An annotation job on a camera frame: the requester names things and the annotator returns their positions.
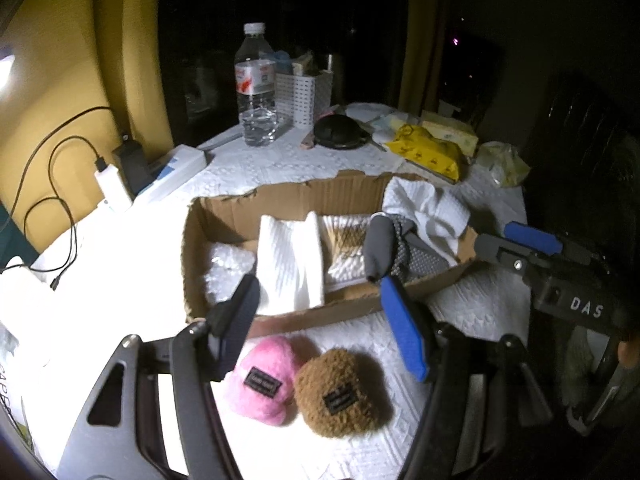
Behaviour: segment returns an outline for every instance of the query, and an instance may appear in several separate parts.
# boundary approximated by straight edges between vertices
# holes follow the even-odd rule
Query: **brown plush toy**
[[[327,437],[365,433],[378,414],[362,391],[356,357],[334,348],[307,362],[296,375],[294,394],[306,424]]]

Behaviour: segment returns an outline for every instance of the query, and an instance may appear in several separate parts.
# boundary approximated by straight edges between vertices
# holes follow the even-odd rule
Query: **metal screw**
[[[199,318],[197,318],[197,319],[194,319],[194,320],[191,322],[191,326],[196,327],[196,328],[200,328],[200,327],[202,326],[202,323],[203,323],[203,320],[202,320],[202,318],[201,318],[201,317],[199,317]],[[194,329],[193,329],[193,328],[190,328],[190,329],[189,329],[189,333],[190,333],[190,334],[193,334],[193,333],[194,333]]]
[[[140,337],[137,336],[136,334],[128,335],[126,336],[126,338],[122,340],[122,346],[124,348],[129,348],[131,345],[133,345],[133,343],[136,343],[139,339]]]

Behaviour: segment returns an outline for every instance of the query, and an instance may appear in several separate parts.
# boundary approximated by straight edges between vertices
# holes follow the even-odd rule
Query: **tissue box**
[[[421,180],[416,174],[397,175]],[[310,180],[300,184],[260,186],[244,196],[197,198],[189,208],[182,238],[182,276],[187,320],[203,317],[209,308],[203,274],[207,242],[234,244],[255,252],[260,216],[281,220],[303,220],[307,213],[319,215],[373,214],[380,211],[390,173],[366,176],[359,171],[342,171],[335,178]],[[455,283],[475,257],[476,233],[468,228],[458,247],[459,264],[406,285],[412,298],[429,294]],[[249,337],[293,332],[312,326],[366,316],[380,310],[378,288],[370,283],[349,286],[325,294],[325,305],[279,316],[256,316]]]
[[[441,117],[432,112],[423,111],[422,127],[436,139],[450,140],[460,147],[463,155],[474,156],[478,137],[473,128],[466,123],[449,117]]]

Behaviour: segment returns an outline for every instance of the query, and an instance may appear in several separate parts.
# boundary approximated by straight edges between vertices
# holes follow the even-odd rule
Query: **charging cable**
[[[108,110],[111,113],[113,113],[113,111],[111,110],[111,107],[108,106],[94,106],[91,108],[87,108],[86,110],[83,110],[82,112],[74,115],[73,117],[69,118],[68,120],[66,120],[65,122],[63,122],[62,124],[60,124],[60,126],[58,126],[57,128],[53,129],[51,132],[49,132],[47,135],[45,135],[43,137],[43,139],[38,143],[38,145],[36,146],[36,148],[31,152],[31,155],[29,156],[27,163],[25,164],[24,169],[22,170],[22,175],[20,177],[20,182],[18,183],[18,189],[15,193],[15,199],[14,199],[14,203],[11,207],[11,211],[9,212],[9,215],[6,219],[6,221],[2,224],[2,226],[0,226],[0,234],[7,228],[7,226],[10,224],[12,217],[15,213],[15,209],[18,205],[18,201],[20,200],[20,193],[22,192],[22,187],[24,185],[24,181],[27,175],[27,172],[29,170],[29,167],[33,161],[33,159],[35,158],[36,154],[40,151],[40,149],[44,146],[44,144],[51,138],[53,137],[56,133],[58,133],[62,128],[64,128],[65,126],[67,126],[68,124],[71,124],[73,121],[75,121],[76,119],[90,113],[96,110]],[[8,269],[13,269],[15,267],[27,267],[29,270],[32,270],[33,272],[57,272],[60,271],[59,275],[57,275],[53,281],[51,282],[50,287],[53,290],[56,290],[56,287],[58,286],[58,283],[60,282],[60,278],[62,277],[62,275],[68,270],[68,268],[73,265],[73,263],[75,262],[75,260],[78,257],[78,232],[76,230],[76,222],[74,221],[73,215],[71,214],[71,209],[68,205],[68,203],[60,196],[58,190],[56,189],[55,184],[53,183],[53,158],[54,155],[56,153],[56,151],[58,150],[58,148],[64,144],[65,142],[69,142],[71,140],[81,140],[82,142],[84,142],[85,144],[87,144],[92,151],[94,152],[95,155],[95,167],[98,171],[103,171],[105,170],[105,168],[107,168],[107,164],[104,161],[104,158],[102,158],[100,156],[100,154],[98,153],[98,150],[96,150],[95,146],[92,144],[92,142],[90,140],[88,140],[85,137],[82,136],[68,136],[65,137],[65,139],[60,140],[59,143],[57,143],[55,145],[55,147],[53,148],[53,150],[51,150],[51,153],[49,155],[49,162],[47,165],[47,176],[49,178],[49,185],[51,186],[51,190],[53,191],[53,196],[47,196],[43,199],[38,200],[35,204],[31,205],[31,207],[27,210],[27,212],[24,215],[24,221],[23,221],[23,229],[22,231],[25,233],[26,235],[26,229],[27,229],[27,219],[30,215],[30,213],[37,208],[37,206],[39,206],[40,204],[43,204],[45,202],[50,202],[50,201],[54,201],[54,202],[58,202],[62,208],[65,210],[65,213],[69,219],[69,226],[70,226],[70,240],[69,240],[69,252],[68,252],[68,256],[66,258],[66,262],[64,264],[62,264],[61,266],[55,267],[53,269],[35,269],[32,266],[28,265],[28,264],[17,264],[17,265],[12,265],[12,266],[8,266],[8,267],[4,267],[4,268],[0,268],[0,272],[4,272],[5,270]]]

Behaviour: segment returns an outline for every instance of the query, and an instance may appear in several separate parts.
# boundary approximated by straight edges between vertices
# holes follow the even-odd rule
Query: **bottle cap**
[[[245,34],[264,34],[264,23],[245,23]]]

